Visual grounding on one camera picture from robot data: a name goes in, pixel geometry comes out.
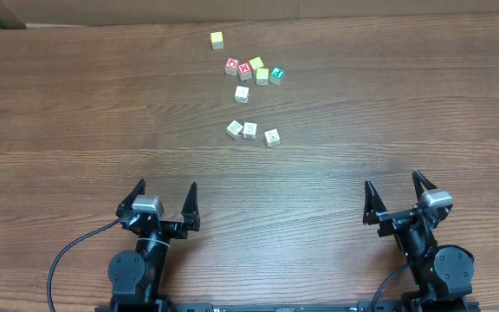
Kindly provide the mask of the white block row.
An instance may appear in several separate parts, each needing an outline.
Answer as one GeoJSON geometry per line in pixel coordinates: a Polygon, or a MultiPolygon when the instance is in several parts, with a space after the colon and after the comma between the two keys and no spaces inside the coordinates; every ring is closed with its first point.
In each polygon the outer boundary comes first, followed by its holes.
{"type": "Polygon", "coordinates": [[[276,129],[268,130],[264,133],[267,147],[278,146],[281,143],[281,138],[276,129]]]}
{"type": "Polygon", "coordinates": [[[233,120],[227,127],[226,133],[234,140],[238,140],[243,133],[243,125],[233,120]]]}
{"type": "Polygon", "coordinates": [[[243,125],[243,137],[245,139],[256,139],[257,136],[257,127],[256,123],[245,122],[243,125]]]}

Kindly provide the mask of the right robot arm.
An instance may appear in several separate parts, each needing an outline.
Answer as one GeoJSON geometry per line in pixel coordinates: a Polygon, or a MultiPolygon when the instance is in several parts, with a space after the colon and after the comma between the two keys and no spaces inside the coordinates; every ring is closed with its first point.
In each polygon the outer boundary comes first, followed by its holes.
{"type": "Polygon", "coordinates": [[[408,210],[389,212],[370,180],[364,183],[365,203],[362,222],[378,225],[380,237],[393,236],[406,264],[383,281],[362,311],[468,311],[479,312],[478,302],[468,302],[472,293],[474,256],[454,245],[440,245],[433,230],[450,214],[453,197],[432,184],[420,171],[412,173],[418,202],[408,210]],[[398,302],[382,302],[385,286],[404,270],[412,273],[416,290],[405,292],[398,302]]]}

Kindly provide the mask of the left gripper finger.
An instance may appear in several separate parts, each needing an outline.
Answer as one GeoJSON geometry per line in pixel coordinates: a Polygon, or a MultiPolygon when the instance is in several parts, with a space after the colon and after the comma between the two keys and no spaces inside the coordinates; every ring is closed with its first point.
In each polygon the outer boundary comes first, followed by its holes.
{"type": "Polygon", "coordinates": [[[200,229],[197,194],[198,186],[196,182],[193,182],[181,211],[181,215],[184,219],[183,224],[188,231],[199,231],[200,229]]]}
{"type": "Polygon", "coordinates": [[[144,179],[141,179],[137,185],[133,188],[133,190],[119,203],[116,216],[122,217],[123,214],[131,210],[133,208],[133,202],[139,195],[144,195],[146,189],[146,182],[144,179]]]}

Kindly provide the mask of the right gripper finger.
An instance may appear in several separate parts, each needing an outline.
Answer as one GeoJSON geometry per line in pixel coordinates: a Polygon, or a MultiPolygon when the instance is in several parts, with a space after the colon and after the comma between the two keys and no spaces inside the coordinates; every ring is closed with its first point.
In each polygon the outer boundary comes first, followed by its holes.
{"type": "Polygon", "coordinates": [[[412,180],[418,202],[426,202],[430,197],[431,192],[437,191],[437,187],[432,184],[432,182],[430,182],[430,180],[428,180],[418,169],[413,171],[412,180]]]}
{"type": "Polygon", "coordinates": [[[365,203],[362,222],[364,224],[378,224],[380,217],[388,213],[380,195],[376,191],[371,180],[366,180],[365,184],[365,203]]]}

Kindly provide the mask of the white block single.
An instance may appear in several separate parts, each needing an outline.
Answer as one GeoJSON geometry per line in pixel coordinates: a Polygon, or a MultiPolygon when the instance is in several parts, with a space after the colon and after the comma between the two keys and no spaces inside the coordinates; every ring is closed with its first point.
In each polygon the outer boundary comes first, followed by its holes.
{"type": "Polygon", "coordinates": [[[250,89],[248,87],[237,86],[235,91],[235,101],[246,104],[249,101],[250,89]]]}

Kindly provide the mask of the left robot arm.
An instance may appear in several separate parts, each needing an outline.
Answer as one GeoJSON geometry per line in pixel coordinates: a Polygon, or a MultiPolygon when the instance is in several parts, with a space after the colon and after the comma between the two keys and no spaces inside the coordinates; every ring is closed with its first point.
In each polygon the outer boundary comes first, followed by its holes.
{"type": "Polygon", "coordinates": [[[146,195],[145,189],[142,179],[116,211],[118,223],[137,236],[137,243],[133,250],[115,255],[108,265],[111,311],[175,311],[172,299],[160,293],[167,254],[173,239],[185,240],[191,231],[200,229],[195,183],[185,198],[181,222],[164,220],[161,199],[146,195]]]}

